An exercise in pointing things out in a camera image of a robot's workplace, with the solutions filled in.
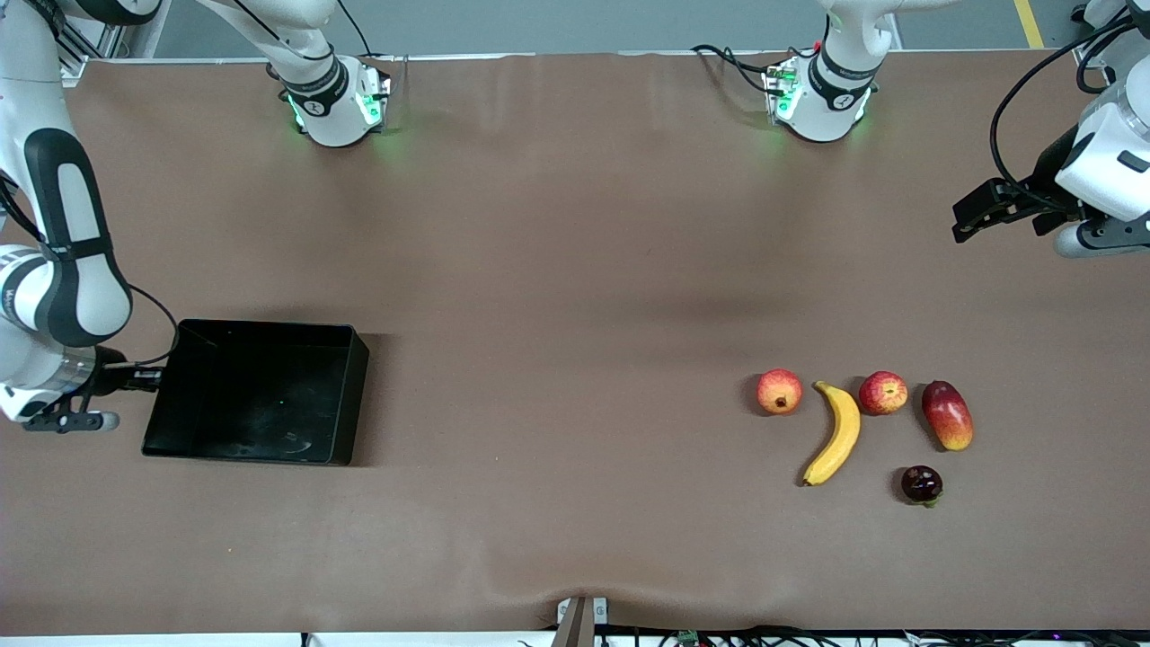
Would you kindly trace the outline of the black plastic box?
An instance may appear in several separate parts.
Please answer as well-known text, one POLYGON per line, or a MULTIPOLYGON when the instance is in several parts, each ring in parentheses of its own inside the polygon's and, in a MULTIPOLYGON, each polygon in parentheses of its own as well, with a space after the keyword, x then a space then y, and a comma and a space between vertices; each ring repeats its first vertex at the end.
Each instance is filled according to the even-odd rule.
POLYGON ((147 457, 348 465, 368 376, 356 329, 181 319, 141 452, 147 457))

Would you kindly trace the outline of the dark purple mangosteen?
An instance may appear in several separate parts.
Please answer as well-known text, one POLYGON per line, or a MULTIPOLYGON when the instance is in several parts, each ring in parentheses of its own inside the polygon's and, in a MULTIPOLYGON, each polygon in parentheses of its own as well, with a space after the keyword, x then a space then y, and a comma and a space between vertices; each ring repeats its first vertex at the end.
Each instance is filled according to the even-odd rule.
POLYGON ((900 475, 899 487, 908 504, 933 509, 944 495, 940 473, 929 465, 911 465, 900 475))

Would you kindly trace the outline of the red apple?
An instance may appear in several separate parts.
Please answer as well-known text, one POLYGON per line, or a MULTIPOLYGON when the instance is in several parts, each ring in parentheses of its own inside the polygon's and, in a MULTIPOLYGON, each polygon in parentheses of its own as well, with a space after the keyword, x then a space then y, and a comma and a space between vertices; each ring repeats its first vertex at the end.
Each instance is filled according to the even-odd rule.
POLYGON ((761 373, 756 386, 756 400, 764 413, 788 415, 802 405, 802 379, 784 368, 774 368, 761 373))
POLYGON ((907 405, 907 382, 899 373, 876 371, 862 379, 858 388, 858 403, 862 413, 889 415, 907 405))

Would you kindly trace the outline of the red yellow mango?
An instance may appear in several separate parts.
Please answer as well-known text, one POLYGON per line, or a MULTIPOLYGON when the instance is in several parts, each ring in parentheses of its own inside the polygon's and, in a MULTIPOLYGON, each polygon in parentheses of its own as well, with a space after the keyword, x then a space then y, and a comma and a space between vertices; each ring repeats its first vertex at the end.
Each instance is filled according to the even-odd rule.
POLYGON ((966 450, 972 445, 975 426, 969 406, 949 382, 929 382, 920 398, 925 425, 945 450, 966 450))

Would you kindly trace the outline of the yellow banana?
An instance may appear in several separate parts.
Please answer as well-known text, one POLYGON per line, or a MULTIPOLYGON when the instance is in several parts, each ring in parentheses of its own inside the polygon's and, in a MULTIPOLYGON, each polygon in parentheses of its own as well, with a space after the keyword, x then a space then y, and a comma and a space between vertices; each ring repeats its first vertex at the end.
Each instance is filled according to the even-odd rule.
POLYGON ((810 460, 802 473, 802 486, 814 487, 828 483, 845 465, 857 446, 862 428, 862 413, 854 396, 845 388, 828 382, 813 382, 814 388, 825 398, 833 415, 831 436, 816 457, 810 460))

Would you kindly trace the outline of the table edge clamp bracket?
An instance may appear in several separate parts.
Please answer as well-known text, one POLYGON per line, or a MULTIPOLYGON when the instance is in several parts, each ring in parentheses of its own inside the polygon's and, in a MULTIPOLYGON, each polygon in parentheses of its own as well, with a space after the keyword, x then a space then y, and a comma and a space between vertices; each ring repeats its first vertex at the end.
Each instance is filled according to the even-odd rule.
POLYGON ((558 626, 551 647, 610 647, 601 634, 608 626, 608 599, 570 596, 557 606, 558 626))

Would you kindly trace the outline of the aluminium frame with diagonal struts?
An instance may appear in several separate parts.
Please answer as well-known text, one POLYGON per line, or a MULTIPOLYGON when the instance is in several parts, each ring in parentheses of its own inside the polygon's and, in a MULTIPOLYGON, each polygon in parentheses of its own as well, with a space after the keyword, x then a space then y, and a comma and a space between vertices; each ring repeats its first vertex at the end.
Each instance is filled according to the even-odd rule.
POLYGON ((164 0, 53 0, 57 57, 69 87, 80 79, 86 63, 130 57, 131 38, 147 34, 164 0))

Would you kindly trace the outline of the brown table mat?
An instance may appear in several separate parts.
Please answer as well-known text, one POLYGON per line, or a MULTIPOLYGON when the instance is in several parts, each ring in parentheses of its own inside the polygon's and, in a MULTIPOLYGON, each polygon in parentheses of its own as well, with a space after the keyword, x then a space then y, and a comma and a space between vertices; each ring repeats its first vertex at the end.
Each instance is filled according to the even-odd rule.
POLYGON ((0 634, 534 629, 580 593, 665 627, 1150 629, 1150 254, 951 237, 1038 59, 894 54, 831 145, 702 57, 413 61, 348 151, 255 63, 90 66, 120 267, 181 318, 356 328, 356 463, 145 457, 147 394, 106 433, 0 421, 0 634), (796 413, 756 400, 774 368, 796 413), (813 382, 876 371, 907 405, 802 486, 813 382))

